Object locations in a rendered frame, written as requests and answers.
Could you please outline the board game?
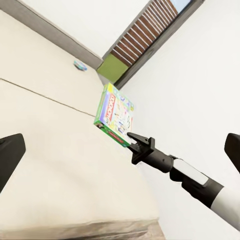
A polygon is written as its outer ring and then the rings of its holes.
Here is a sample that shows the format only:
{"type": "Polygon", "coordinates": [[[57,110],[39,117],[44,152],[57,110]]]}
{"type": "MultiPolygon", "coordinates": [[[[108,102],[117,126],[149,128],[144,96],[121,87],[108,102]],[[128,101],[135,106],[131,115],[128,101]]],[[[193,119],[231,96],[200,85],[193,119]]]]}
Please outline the board game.
{"type": "Polygon", "coordinates": [[[131,146],[134,104],[113,84],[108,82],[103,88],[94,125],[124,148],[131,146]]]}
{"type": "Polygon", "coordinates": [[[87,71],[87,67],[82,63],[82,62],[79,62],[79,61],[74,61],[74,63],[80,68],[80,69],[83,69],[83,70],[86,70],[87,71]]]}

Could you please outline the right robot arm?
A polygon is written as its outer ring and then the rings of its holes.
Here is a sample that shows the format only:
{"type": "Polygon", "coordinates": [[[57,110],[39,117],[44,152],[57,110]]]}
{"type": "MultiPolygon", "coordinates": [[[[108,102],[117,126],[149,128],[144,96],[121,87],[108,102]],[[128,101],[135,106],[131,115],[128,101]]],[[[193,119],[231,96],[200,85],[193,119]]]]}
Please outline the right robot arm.
{"type": "Polygon", "coordinates": [[[167,155],[155,147],[156,139],[132,132],[127,133],[136,143],[128,149],[133,152],[131,163],[144,162],[169,178],[181,182],[181,186],[195,199],[240,232],[240,195],[197,170],[181,158],[167,155]]]}

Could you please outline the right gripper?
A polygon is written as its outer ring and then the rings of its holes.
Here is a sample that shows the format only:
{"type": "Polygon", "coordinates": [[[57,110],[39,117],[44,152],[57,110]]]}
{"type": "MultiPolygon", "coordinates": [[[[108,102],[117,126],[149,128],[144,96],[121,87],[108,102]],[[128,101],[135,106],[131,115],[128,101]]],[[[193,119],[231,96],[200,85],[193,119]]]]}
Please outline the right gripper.
{"type": "Polygon", "coordinates": [[[127,133],[136,143],[131,143],[128,149],[133,152],[131,163],[136,165],[144,162],[157,169],[163,164],[165,153],[155,147],[156,139],[152,136],[145,137],[132,132],[127,133]]]}

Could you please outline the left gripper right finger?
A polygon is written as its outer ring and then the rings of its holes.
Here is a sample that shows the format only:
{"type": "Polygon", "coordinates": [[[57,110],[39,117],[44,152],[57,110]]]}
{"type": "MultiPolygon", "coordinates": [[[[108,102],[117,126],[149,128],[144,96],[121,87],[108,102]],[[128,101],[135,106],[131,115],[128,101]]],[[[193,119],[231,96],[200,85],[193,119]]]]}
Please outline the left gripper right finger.
{"type": "Polygon", "coordinates": [[[240,173],[240,135],[235,133],[228,133],[224,151],[240,173]]]}

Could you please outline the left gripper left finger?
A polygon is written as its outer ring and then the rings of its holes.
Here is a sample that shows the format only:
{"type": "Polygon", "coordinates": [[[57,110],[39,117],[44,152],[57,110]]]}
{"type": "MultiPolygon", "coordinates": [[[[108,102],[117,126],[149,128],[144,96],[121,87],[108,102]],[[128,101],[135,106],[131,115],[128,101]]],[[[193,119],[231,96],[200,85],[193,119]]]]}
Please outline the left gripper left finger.
{"type": "Polygon", "coordinates": [[[21,133],[0,138],[0,193],[26,153],[21,133]]]}

